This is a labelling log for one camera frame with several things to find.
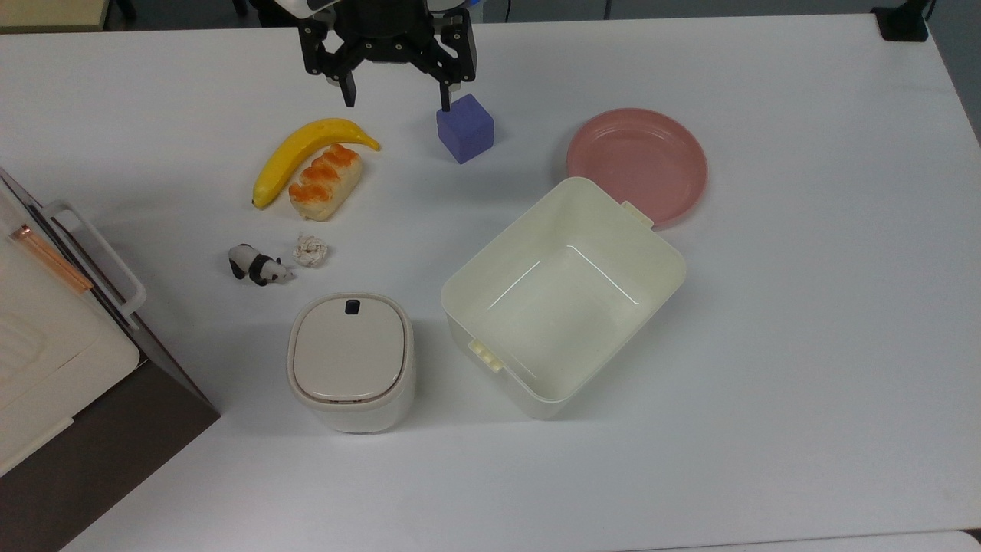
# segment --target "bread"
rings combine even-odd
[[[333,143],[289,185],[289,201],[303,218],[327,220],[360,179],[361,156]]]

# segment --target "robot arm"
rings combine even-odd
[[[344,103],[351,107],[357,89],[352,72],[364,60],[411,63],[439,82],[443,111],[449,111],[449,88],[476,76],[477,50],[470,12],[457,7],[434,16],[426,0],[276,0],[299,18],[303,64],[310,75],[337,82]],[[328,52],[324,39],[328,23],[314,17],[333,6],[334,32],[343,40]],[[450,55],[436,40],[449,47]]]

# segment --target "crumpled paper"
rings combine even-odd
[[[325,258],[327,258],[327,244],[323,240],[300,234],[299,239],[296,240],[296,248],[293,249],[293,259],[298,264],[313,268],[323,264]]]

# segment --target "container lid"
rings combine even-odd
[[[331,296],[296,321],[290,358],[299,389],[327,403],[377,399],[398,381],[405,327],[378,299]]]
[[[617,203],[629,201],[655,229],[695,207],[708,182],[705,154],[692,133],[646,109],[614,109],[587,121],[569,144],[566,169]]]

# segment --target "container handle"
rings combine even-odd
[[[641,210],[630,204],[630,201],[624,201],[620,203],[620,206],[627,209],[627,212],[634,215],[634,218],[641,221],[646,228],[652,228],[654,226],[654,221],[647,218],[647,215],[641,213]]]
[[[474,352],[474,355],[480,360],[484,361],[484,364],[490,368],[493,373],[498,373],[502,368],[504,368],[504,362],[501,362],[498,357],[491,353],[486,345],[480,342],[480,340],[475,339],[470,342],[470,350]]]
[[[119,265],[120,270],[123,271],[123,274],[126,275],[127,279],[133,286],[133,296],[122,304],[119,304],[112,294],[106,294],[106,297],[109,298],[109,301],[112,302],[113,306],[116,307],[116,310],[119,311],[123,318],[131,323],[129,316],[136,312],[138,308],[143,306],[143,302],[146,301],[146,288],[143,287],[143,283],[136,279],[136,275],[129,270],[129,267],[126,266],[112,246],[109,245],[109,242],[106,242],[106,239],[102,237],[102,234],[99,234],[99,231],[92,226],[92,223],[88,222],[85,217],[81,216],[81,213],[76,211],[75,208],[72,207],[67,201],[52,201],[45,205],[40,211],[42,215],[50,219],[54,219],[58,214],[64,211],[71,212],[78,219],[78,221],[81,222],[82,226],[85,227],[85,230],[87,230],[89,234],[95,238],[95,241],[99,244],[99,246],[105,249],[106,253],[109,255],[109,258],[113,259],[113,261]]]

